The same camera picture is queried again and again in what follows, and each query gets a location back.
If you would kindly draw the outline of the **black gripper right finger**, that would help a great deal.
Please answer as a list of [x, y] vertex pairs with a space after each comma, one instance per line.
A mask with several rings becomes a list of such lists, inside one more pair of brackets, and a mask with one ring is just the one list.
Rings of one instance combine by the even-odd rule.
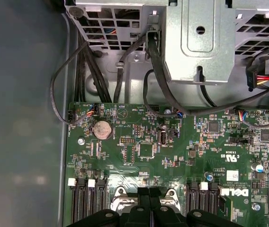
[[171, 207], [161, 205], [161, 191], [150, 188], [150, 205], [154, 223], [157, 227], [238, 227], [239, 224], [216, 216], [212, 213], [195, 209], [186, 216], [176, 213]]

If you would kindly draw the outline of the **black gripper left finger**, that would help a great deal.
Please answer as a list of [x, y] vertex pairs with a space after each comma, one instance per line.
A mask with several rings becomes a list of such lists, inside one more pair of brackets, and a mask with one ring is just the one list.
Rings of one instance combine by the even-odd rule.
[[137, 189], [138, 204], [131, 207], [129, 212], [121, 215], [116, 211], [104, 209], [86, 218], [76, 221], [71, 227], [148, 227], [150, 225], [149, 189]]

